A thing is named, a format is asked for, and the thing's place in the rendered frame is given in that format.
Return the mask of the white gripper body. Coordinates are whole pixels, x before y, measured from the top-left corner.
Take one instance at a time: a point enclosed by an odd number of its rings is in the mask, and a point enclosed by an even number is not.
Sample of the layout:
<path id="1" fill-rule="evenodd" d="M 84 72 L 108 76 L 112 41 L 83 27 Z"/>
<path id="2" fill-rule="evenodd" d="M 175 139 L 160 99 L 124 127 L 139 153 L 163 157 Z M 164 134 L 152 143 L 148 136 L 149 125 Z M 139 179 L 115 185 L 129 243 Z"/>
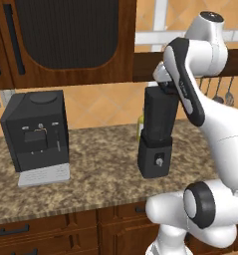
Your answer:
<path id="1" fill-rule="evenodd" d="M 152 74 L 154 80 L 158 83 L 171 82 L 171 77 L 165 69 L 162 62 L 159 62 Z"/>

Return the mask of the black blender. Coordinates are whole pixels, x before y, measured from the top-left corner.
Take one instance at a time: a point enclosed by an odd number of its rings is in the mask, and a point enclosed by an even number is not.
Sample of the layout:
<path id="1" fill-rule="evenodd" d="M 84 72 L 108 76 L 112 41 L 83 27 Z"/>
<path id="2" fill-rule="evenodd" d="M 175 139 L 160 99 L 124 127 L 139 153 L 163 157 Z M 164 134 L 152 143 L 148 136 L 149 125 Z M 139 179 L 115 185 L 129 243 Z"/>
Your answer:
<path id="1" fill-rule="evenodd" d="M 138 169 L 143 178 L 158 178 L 169 173 L 171 134 L 177 108 L 177 95 L 168 95 L 160 87 L 145 89 L 143 129 L 137 155 Z"/>

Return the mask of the yellow-green bottle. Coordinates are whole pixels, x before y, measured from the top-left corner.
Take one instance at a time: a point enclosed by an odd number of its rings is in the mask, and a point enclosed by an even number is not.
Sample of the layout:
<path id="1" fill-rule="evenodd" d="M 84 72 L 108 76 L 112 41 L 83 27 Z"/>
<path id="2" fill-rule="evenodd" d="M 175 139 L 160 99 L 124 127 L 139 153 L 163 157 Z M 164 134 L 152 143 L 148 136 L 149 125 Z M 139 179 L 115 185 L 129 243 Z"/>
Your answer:
<path id="1" fill-rule="evenodd" d="M 140 140 L 140 134 L 143 129 L 143 123 L 144 123 L 144 108 L 142 108 L 141 115 L 137 119 L 137 129 L 136 129 L 136 140 Z"/>

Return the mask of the hanging metal ladle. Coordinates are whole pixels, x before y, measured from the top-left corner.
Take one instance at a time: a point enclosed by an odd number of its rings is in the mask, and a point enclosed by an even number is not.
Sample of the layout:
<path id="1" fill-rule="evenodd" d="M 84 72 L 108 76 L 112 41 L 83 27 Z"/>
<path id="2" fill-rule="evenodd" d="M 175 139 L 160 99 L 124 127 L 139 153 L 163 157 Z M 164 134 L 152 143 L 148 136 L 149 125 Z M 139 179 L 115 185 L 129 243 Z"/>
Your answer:
<path id="1" fill-rule="evenodd" d="M 215 95 L 213 97 L 213 101 L 215 101 L 215 102 L 217 102 L 219 104 L 224 104 L 223 98 L 218 95 L 218 92 L 219 92 L 219 89 L 220 89 L 220 85 L 221 85 L 221 80 L 222 80 L 222 77 L 219 77 L 218 85 L 217 85 L 217 88 L 216 88 Z"/>

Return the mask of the hanging metal slotted spoon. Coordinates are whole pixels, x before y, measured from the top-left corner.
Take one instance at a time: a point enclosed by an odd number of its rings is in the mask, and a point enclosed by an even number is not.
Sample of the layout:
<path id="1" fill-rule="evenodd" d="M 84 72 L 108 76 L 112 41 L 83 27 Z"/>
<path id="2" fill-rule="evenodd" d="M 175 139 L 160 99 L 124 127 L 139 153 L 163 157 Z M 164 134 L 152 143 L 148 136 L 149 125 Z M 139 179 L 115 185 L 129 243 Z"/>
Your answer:
<path id="1" fill-rule="evenodd" d="M 225 104 L 227 106 L 229 106 L 229 107 L 233 107 L 234 106 L 234 97 L 233 97 L 232 93 L 230 92 L 233 80 L 234 80 L 234 78 L 231 78 L 230 83 L 229 83 L 229 87 L 228 87 L 228 90 L 227 90 L 227 93 L 225 95 Z"/>

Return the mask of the wooden cupboard door dark panel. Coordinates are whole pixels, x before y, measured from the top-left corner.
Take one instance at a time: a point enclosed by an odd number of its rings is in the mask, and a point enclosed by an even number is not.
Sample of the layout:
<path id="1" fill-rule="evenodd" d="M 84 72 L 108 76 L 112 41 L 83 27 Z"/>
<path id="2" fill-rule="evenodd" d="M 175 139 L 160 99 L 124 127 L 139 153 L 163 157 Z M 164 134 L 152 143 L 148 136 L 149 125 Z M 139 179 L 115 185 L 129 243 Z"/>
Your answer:
<path id="1" fill-rule="evenodd" d="M 20 75 L 3 10 L 10 4 L 25 67 Z M 132 80 L 136 0 L 0 0 L 13 89 Z"/>

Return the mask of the black coffee machine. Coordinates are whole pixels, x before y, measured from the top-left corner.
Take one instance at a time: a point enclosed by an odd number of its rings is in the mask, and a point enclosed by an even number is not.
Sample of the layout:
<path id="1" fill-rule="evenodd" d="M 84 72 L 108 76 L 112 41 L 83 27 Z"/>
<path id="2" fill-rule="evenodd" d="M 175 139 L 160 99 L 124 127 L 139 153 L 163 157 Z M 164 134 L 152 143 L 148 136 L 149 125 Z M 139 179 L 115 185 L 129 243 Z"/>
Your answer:
<path id="1" fill-rule="evenodd" d="M 70 179 L 69 133 L 62 90 L 14 94 L 1 119 L 18 185 Z"/>

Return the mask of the wooden drawer front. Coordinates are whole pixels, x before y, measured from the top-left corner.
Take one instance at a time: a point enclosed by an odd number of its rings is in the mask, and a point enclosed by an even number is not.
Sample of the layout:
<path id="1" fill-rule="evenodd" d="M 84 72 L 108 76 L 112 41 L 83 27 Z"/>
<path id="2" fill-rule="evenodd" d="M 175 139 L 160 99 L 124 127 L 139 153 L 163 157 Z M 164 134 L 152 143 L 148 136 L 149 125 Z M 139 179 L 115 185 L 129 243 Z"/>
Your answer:
<path id="1" fill-rule="evenodd" d="M 99 255 L 98 245 L 79 245 L 77 238 L 64 235 L 0 245 L 0 255 Z"/>
<path id="2" fill-rule="evenodd" d="M 145 212 L 143 213 L 135 212 L 135 207 L 137 205 L 145 208 L 144 201 L 100 208 L 97 212 L 98 222 L 102 225 L 125 223 L 128 221 L 137 220 L 143 220 L 148 222 Z"/>
<path id="3" fill-rule="evenodd" d="M 25 221 L 0 224 L 0 229 L 6 230 L 20 229 L 30 225 L 30 230 L 25 233 L 0 236 L 0 241 L 10 238 L 31 237 L 40 234 L 51 234 L 64 230 L 75 230 L 94 227 L 97 225 L 96 212 L 94 210 L 73 212 L 63 215 L 49 216 L 37 219 L 29 219 Z"/>

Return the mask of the dark wooden utensil rail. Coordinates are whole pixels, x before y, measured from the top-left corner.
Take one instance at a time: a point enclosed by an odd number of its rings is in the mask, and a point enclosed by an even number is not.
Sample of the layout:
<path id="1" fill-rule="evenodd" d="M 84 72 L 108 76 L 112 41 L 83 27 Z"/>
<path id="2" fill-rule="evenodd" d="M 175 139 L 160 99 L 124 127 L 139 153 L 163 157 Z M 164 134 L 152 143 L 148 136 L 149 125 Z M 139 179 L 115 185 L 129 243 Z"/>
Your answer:
<path id="1" fill-rule="evenodd" d="M 152 82 L 152 73 L 163 59 L 163 53 L 135 53 L 133 56 L 132 80 L 134 82 Z M 238 49 L 228 51 L 228 60 L 219 77 L 238 76 Z"/>

